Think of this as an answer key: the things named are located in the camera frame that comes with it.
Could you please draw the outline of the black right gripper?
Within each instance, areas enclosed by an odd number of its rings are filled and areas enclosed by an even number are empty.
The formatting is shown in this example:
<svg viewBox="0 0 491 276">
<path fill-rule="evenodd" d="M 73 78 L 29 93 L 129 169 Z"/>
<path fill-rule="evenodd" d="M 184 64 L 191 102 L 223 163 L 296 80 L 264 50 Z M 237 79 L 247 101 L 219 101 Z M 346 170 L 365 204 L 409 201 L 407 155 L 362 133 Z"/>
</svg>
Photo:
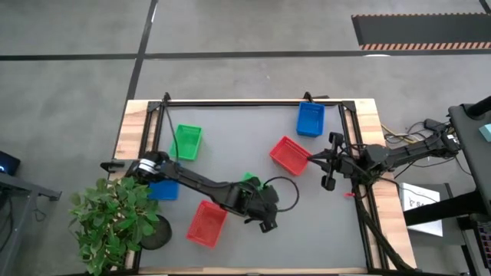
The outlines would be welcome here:
<svg viewBox="0 0 491 276">
<path fill-rule="evenodd" d="M 362 170 L 349 154 L 349 150 L 343 147 L 344 136 L 341 133 L 330 132 L 329 142 L 331 143 L 330 149 L 313 154 L 308 157 L 308 160 L 315 160 L 315 164 L 326 172 L 322 177 L 321 186 L 328 191 L 333 191 L 336 184 L 334 173 L 340 173 L 344 178 L 360 179 Z"/>
</svg>

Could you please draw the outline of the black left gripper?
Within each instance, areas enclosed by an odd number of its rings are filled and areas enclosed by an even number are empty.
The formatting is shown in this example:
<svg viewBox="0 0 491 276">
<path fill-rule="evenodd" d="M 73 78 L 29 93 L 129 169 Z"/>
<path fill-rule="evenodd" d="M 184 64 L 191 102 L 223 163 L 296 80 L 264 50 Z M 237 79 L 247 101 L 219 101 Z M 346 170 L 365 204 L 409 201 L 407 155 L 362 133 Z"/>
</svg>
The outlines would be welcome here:
<svg viewBox="0 0 491 276">
<path fill-rule="evenodd" d="M 278 227 L 276 215 L 278 208 L 275 198 L 266 194 L 268 191 L 259 190 L 254 185 L 237 185 L 236 214 L 245 218 L 244 223 L 259 222 L 262 233 L 268 233 Z"/>
</svg>

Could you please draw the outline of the green plastic basket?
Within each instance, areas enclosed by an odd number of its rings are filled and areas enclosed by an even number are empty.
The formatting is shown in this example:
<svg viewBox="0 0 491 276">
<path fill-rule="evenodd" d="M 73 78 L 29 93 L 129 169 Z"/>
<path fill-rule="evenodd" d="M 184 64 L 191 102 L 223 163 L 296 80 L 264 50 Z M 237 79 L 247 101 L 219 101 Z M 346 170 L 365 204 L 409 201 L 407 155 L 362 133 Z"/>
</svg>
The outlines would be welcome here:
<svg viewBox="0 0 491 276">
<path fill-rule="evenodd" d="M 194 161 L 197 158 L 202 139 L 203 128 L 200 126 L 180 124 L 176 130 L 176 141 L 172 142 L 169 155 L 176 156 L 176 148 L 179 151 L 179 159 Z"/>
<path fill-rule="evenodd" d="M 243 175 L 243 177 L 242 177 L 242 181 L 243 182 L 246 182 L 246 181 L 248 181 L 249 179 L 252 179 L 252 178 L 257 178 L 258 181 L 259 181 L 259 184 L 257 185 L 257 189 L 258 190 L 263 189 L 263 182 L 261 181 L 261 179 L 258 176 L 256 176 L 255 174 L 251 173 L 251 172 L 246 172 Z"/>
</svg>

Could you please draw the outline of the red plastic basket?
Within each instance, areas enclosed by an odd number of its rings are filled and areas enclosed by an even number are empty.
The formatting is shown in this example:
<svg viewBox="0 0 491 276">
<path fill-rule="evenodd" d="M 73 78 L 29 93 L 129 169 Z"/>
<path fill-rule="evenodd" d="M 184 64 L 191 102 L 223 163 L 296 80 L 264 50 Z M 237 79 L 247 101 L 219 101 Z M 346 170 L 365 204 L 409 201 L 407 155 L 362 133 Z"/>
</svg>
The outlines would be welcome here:
<svg viewBox="0 0 491 276">
<path fill-rule="evenodd" d="M 217 204 L 201 201 L 186 234 L 186 238 L 207 248 L 215 248 L 222 228 L 225 224 L 227 211 Z"/>
<path fill-rule="evenodd" d="M 270 157 L 293 176 L 300 176 L 311 153 L 288 136 L 283 136 L 270 150 Z"/>
</svg>

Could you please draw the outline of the blue plastic basket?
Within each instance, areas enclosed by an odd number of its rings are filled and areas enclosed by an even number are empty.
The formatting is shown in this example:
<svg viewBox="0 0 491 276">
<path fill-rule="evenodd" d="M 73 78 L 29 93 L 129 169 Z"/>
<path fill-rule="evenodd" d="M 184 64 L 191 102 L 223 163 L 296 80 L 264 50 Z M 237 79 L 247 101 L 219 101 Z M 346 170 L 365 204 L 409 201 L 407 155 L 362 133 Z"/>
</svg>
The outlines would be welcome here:
<svg viewBox="0 0 491 276">
<path fill-rule="evenodd" d="M 160 182 L 151 182 L 149 188 L 151 193 L 149 199 L 173 201 L 178 199 L 180 184 L 173 180 L 163 180 Z"/>
<path fill-rule="evenodd" d="M 325 106 L 301 102 L 298 107 L 296 131 L 298 135 L 317 137 L 323 134 Z"/>
</svg>

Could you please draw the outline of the grey table mat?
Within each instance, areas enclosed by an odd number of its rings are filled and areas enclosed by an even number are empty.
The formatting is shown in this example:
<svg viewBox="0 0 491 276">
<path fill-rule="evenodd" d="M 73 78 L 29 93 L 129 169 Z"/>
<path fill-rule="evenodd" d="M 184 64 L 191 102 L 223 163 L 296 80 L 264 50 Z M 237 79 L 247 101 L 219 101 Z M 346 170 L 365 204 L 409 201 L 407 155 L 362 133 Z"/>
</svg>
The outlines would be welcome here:
<svg viewBox="0 0 491 276">
<path fill-rule="evenodd" d="M 298 109 L 287 107 L 172 107 L 164 119 L 160 148 L 172 143 L 171 128 L 203 128 L 194 161 L 184 166 L 205 177 L 239 181 L 246 172 L 270 182 L 279 197 L 278 227 L 262 233 L 257 222 L 228 215 L 215 248 L 186 238 L 203 195 L 181 187 L 178 199 L 160 204 L 173 236 L 156 251 L 145 251 L 144 267 L 160 268 L 362 268 L 364 246 L 354 200 L 344 197 L 351 183 L 337 176 L 333 191 L 321 186 L 323 173 L 313 163 L 293 176 L 275 163 L 270 150 L 288 136 L 310 153 L 329 147 L 328 136 L 296 132 Z"/>
</svg>

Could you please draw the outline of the black plant pot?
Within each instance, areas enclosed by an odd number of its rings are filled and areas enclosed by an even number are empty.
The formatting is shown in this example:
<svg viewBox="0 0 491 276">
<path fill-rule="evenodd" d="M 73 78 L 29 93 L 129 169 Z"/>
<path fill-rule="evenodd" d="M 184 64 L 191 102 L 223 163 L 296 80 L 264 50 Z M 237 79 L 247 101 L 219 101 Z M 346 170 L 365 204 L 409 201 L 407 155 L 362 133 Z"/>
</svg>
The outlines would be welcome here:
<svg viewBox="0 0 491 276">
<path fill-rule="evenodd" d="M 157 215 L 159 221 L 155 224 L 155 232 L 152 235 L 144 236 L 140 242 L 142 248 L 146 250 L 157 250 L 166 245 L 172 238 L 173 231 L 169 221 L 161 215 Z"/>
</svg>

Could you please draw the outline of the white cardboard box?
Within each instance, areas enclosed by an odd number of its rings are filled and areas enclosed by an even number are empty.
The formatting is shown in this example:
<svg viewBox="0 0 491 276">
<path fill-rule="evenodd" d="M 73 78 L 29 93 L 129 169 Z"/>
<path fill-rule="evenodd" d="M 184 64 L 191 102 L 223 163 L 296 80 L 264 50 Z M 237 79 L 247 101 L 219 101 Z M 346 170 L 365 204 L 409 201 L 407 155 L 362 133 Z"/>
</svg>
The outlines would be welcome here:
<svg viewBox="0 0 491 276">
<path fill-rule="evenodd" d="M 427 205 L 438 203 L 446 198 L 441 195 L 441 191 L 431 186 L 402 182 L 399 192 L 407 228 L 412 231 L 443 237 L 442 220 L 429 221 L 433 213 L 428 212 L 426 208 Z"/>
</svg>

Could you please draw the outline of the black power adapter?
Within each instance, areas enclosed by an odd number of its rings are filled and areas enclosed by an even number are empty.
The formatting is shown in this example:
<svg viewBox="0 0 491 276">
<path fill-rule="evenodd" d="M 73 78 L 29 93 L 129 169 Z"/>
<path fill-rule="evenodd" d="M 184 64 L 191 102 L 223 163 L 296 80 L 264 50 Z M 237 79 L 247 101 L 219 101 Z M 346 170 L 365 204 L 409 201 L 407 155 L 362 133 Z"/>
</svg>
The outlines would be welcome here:
<svg viewBox="0 0 491 276">
<path fill-rule="evenodd" d="M 423 122 L 423 127 L 426 130 L 431 130 L 433 132 L 440 132 L 445 130 L 447 124 L 446 123 L 441 123 L 433 119 L 425 119 Z"/>
</svg>

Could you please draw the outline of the green leafy artificial tree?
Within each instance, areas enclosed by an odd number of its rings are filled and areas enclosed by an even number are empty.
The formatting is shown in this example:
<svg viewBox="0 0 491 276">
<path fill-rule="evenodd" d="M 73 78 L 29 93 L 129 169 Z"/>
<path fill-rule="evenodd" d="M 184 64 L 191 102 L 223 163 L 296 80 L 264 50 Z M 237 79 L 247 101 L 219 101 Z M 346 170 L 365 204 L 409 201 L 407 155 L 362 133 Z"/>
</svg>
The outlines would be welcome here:
<svg viewBox="0 0 491 276">
<path fill-rule="evenodd" d="M 144 238 L 157 231 L 158 203 L 148 185 L 133 177 L 98 179 L 94 187 L 70 196 L 71 234 L 91 276 L 122 268 L 129 251 L 139 251 Z"/>
</svg>

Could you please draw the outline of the black equipment stand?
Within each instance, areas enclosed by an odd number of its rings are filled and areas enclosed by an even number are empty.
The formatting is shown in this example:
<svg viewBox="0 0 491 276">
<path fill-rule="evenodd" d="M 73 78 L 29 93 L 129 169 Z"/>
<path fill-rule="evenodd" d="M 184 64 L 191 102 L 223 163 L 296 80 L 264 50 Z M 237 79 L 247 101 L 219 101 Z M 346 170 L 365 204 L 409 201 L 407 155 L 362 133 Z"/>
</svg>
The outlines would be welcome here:
<svg viewBox="0 0 491 276">
<path fill-rule="evenodd" d="M 429 221 L 461 215 L 477 215 L 491 221 L 491 143 L 479 132 L 481 126 L 491 123 L 491 96 L 475 104 L 452 106 L 448 111 L 476 189 L 427 205 L 428 212 L 433 213 Z"/>
</svg>

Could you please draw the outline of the black hazard-striped floor mat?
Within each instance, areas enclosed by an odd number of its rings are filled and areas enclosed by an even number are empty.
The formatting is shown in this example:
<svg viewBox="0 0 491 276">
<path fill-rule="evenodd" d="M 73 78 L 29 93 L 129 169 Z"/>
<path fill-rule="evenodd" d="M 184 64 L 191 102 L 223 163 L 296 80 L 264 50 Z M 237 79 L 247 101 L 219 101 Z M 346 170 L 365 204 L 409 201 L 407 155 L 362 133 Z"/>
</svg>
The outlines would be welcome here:
<svg viewBox="0 0 491 276">
<path fill-rule="evenodd" d="M 491 15 L 486 13 L 353 15 L 363 51 L 491 49 Z"/>
</svg>

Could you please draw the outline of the grey metal table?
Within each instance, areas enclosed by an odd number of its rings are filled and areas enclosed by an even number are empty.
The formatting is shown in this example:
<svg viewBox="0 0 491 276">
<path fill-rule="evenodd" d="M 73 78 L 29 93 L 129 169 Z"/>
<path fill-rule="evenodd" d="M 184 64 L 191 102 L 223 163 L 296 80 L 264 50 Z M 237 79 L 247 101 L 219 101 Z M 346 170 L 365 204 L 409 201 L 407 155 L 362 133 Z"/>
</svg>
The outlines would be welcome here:
<svg viewBox="0 0 491 276">
<path fill-rule="evenodd" d="M 62 192 L 48 189 L 44 186 L 33 184 L 4 173 L 0 173 L 0 186 L 14 189 L 15 192 L 20 192 L 20 195 L 26 198 L 22 207 L 18 207 L 18 210 L 13 209 L 14 219 L 12 234 L 4 247 L 4 250 L 0 254 L 5 261 L 3 270 L 6 270 L 9 265 L 13 264 L 13 261 L 18 253 L 18 249 L 21 244 L 21 237 L 27 228 L 28 216 L 35 208 L 37 197 L 45 196 L 50 201 L 58 201 Z"/>
</svg>

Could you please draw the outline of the black aluminium table frame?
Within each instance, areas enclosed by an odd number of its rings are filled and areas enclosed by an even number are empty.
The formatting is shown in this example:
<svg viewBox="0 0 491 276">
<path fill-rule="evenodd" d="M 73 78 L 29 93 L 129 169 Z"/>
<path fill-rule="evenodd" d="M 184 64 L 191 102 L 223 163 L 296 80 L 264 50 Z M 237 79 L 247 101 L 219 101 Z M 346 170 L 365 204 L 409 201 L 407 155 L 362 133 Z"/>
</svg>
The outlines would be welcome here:
<svg viewBox="0 0 491 276">
<path fill-rule="evenodd" d="M 259 107 L 259 106 L 294 106 L 301 99 L 215 99 L 215 100 L 130 100 L 129 107 L 140 105 L 140 111 L 145 112 L 138 123 L 141 128 L 138 157 L 147 150 L 156 150 L 159 145 L 161 121 L 166 107 Z M 386 128 L 381 124 L 373 99 L 324 99 L 315 103 L 323 105 L 337 104 L 340 106 L 346 137 L 350 142 L 367 142 L 369 144 L 385 145 L 383 134 Z M 358 186 L 355 192 L 366 192 L 364 199 L 355 200 L 358 211 L 360 232 L 364 250 L 367 254 L 367 269 L 363 273 L 378 275 L 402 273 L 404 264 L 415 268 L 414 251 L 410 243 L 403 209 L 400 206 L 398 191 L 393 183 L 392 173 L 386 172 L 370 188 Z"/>
</svg>

